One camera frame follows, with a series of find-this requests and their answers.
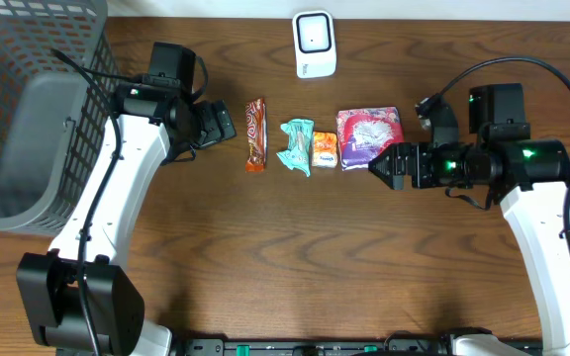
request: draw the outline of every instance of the snack package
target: snack package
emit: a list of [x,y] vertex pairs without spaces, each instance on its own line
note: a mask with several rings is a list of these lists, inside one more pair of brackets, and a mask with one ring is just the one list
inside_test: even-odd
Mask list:
[[337,165],[337,136],[335,133],[314,132],[314,167],[335,168]]
[[281,125],[281,130],[289,135],[287,150],[276,153],[289,169],[300,169],[309,177],[309,145],[312,142],[314,122],[305,119],[294,119]]
[[267,157],[265,99],[258,98],[245,104],[245,120],[249,144],[249,157],[245,163],[245,172],[262,172],[265,169]]
[[344,110],[335,120],[342,170],[367,168],[391,143],[404,141],[395,107]]

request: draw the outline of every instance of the cable clip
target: cable clip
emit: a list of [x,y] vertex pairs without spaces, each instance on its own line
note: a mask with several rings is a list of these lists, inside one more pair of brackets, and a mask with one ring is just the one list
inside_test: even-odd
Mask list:
[[562,231],[560,231],[560,238],[564,238],[564,233],[566,233],[566,232],[567,232],[566,229],[563,229]]

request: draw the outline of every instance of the green light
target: green light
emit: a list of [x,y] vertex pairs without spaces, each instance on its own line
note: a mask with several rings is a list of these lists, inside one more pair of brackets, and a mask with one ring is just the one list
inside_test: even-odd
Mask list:
[[531,158],[533,155],[535,155],[535,152],[530,149],[523,149],[522,155],[524,156],[524,158]]

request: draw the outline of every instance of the teal candy wrapper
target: teal candy wrapper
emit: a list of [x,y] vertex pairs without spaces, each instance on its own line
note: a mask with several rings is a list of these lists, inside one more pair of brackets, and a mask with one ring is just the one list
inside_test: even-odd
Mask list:
[[287,150],[276,153],[281,162],[289,169],[300,169],[309,177],[309,146],[314,136],[314,122],[305,119],[294,119],[281,125],[281,130],[289,135]]

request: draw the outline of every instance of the pink and purple package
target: pink and purple package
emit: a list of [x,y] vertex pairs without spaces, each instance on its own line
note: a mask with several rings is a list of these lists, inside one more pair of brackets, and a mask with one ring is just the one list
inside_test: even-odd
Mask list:
[[391,143],[404,141],[395,107],[343,110],[335,120],[342,170],[367,168]]

